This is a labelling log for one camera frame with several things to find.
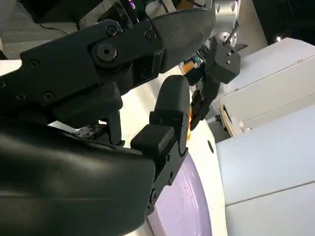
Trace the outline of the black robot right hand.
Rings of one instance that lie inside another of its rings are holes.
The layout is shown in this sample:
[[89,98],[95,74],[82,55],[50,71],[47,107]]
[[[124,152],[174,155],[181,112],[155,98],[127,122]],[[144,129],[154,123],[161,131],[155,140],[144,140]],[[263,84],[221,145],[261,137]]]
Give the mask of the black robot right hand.
[[187,153],[189,83],[167,77],[125,148],[122,96],[197,51],[215,13],[106,19],[21,54],[0,78],[0,233],[122,236],[140,227]]

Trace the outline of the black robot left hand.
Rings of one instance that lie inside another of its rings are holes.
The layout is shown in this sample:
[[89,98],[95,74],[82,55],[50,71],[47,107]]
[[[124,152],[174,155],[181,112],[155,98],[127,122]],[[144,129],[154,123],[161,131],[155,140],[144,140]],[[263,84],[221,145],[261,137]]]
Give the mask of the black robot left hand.
[[197,127],[199,122],[203,120],[210,110],[210,105],[216,98],[220,82],[213,80],[206,73],[206,65],[203,62],[198,68],[193,68],[185,74],[189,85],[194,86],[198,82],[202,82],[202,89],[197,89],[192,95],[191,107],[191,131]]

